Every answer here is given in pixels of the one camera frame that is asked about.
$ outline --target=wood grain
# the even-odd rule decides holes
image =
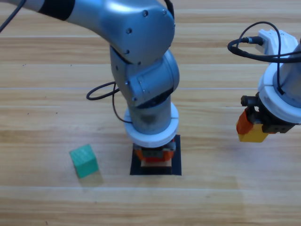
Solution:
[[[86,100],[113,79],[104,40],[24,9],[0,35],[1,226],[301,224],[301,127],[261,144],[239,142],[240,97],[257,92],[267,65],[226,48],[260,20],[299,38],[299,1],[173,2],[180,177],[130,176],[132,144],[111,99]],[[0,20],[13,9],[1,3]],[[269,29],[250,34],[260,28]],[[121,94],[116,106],[122,115]],[[69,151],[85,144],[100,172],[79,180]]]

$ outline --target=green block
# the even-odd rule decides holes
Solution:
[[[71,151],[70,156],[79,178],[98,171],[96,157],[90,145],[85,145]]]

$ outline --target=orange object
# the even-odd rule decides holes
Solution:
[[[145,162],[162,162],[162,161],[169,161],[173,156],[174,156],[174,152],[173,151],[164,151],[163,152],[163,158],[154,158],[154,157],[148,157],[145,158],[143,156],[142,150],[136,150],[136,155],[138,156],[138,158],[141,161],[145,161]]]
[[[254,126],[247,119],[246,110],[247,110],[247,108],[244,110],[244,112],[239,117],[238,123],[236,125],[237,133],[241,134],[241,135],[247,134],[248,132],[250,132],[253,129],[253,126]]]

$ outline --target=black cable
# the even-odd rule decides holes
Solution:
[[[166,3],[168,11],[171,13],[171,15],[173,15],[173,18],[174,18],[174,5],[173,5],[173,3],[171,2],[171,0],[164,0],[164,2]]]
[[[122,118],[120,118],[119,115],[117,114],[117,111],[116,111],[116,108],[115,108],[115,102],[114,102],[115,88],[116,88],[116,82],[114,82],[113,95],[112,95],[112,105],[113,105],[114,113],[115,113],[116,117],[117,117],[120,121],[122,121],[122,122],[124,122],[124,123],[130,123],[130,124],[132,124],[131,121],[125,121],[125,120],[123,120]]]
[[[103,87],[109,86],[109,85],[114,85],[114,88],[113,88],[113,91],[112,91],[112,92],[107,93],[107,94],[104,94],[104,95],[99,96],[99,97],[90,97],[95,91],[97,91],[97,90],[99,90],[99,89],[101,89],[101,88],[103,88]],[[88,92],[88,94],[87,94],[86,97],[87,97],[88,100],[101,100],[101,99],[104,99],[104,98],[106,98],[106,97],[112,96],[112,105],[113,105],[113,110],[114,110],[114,113],[115,113],[116,117],[117,117],[120,121],[122,121],[122,122],[125,122],[125,123],[132,123],[131,121],[125,121],[125,120],[123,120],[123,119],[120,118],[119,115],[117,114],[117,111],[116,111],[116,108],[115,108],[115,98],[114,98],[114,95],[115,95],[115,93],[118,93],[119,91],[120,91],[119,89],[116,89],[116,82],[111,81],[111,82],[108,82],[108,83],[106,83],[106,84],[103,84],[103,85],[101,85],[101,86],[99,86],[99,87],[96,87],[96,88],[92,89],[90,92]]]
[[[276,26],[270,22],[266,22],[266,21],[260,21],[260,22],[257,22],[257,23],[254,23],[250,26],[248,26],[240,35],[238,41],[236,42],[236,50],[238,50],[238,45],[239,43],[242,41],[242,37],[244,36],[244,34],[252,27],[258,25],[258,24],[268,24],[270,25],[271,27],[273,27],[277,33],[277,36],[278,36],[278,55],[277,55],[277,59],[278,59],[278,62],[277,62],[277,86],[278,86],[278,91],[281,95],[284,94],[284,91],[281,89],[281,85],[280,85],[280,55],[281,55],[281,36],[280,36],[280,32],[279,30],[276,28]],[[247,57],[247,58],[250,58],[251,54],[247,53],[247,52],[244,52],[243,53],[243,56],[242,57]]]
[[[119,92],[119,89],[114,89],[112,92],[107,93],[107,94],[104,94],[104,95],[102,95],[102,96],[99,96],[99,97],[90,97],[95,91],[97,91],[97,90],[99,90],[99,89],[101,89],[101,88],[103,88],[103,87],[106,87],[106,86],[109,86],[109,85],[113,85],[113,84],[116,84],[116,82],[112,81],[112,82],[103,84],[103,85],[101,85],[101,86],[99,86],[99,87],[96,87],[96,88],[92,89],[90,92],[88,92],[88,94],[87,94],[87,99],[88,99],[88,100],[101,100],[101,99],[104,99],[104,98],[106,98],[106,97],[112,96],[112,95],[115,94],[115,93],[118,93],[118,92]]]
[[[27,0],[22,0],[17,8],[12,12],[12,14],[6,19],[6,21],[1,25],[0,27],[0,33],[3,31],[3,29],[9,24],[9,22],[14,19],[14,17],[17,15],[17,13],[20,11],[20,9],[24,6]]]

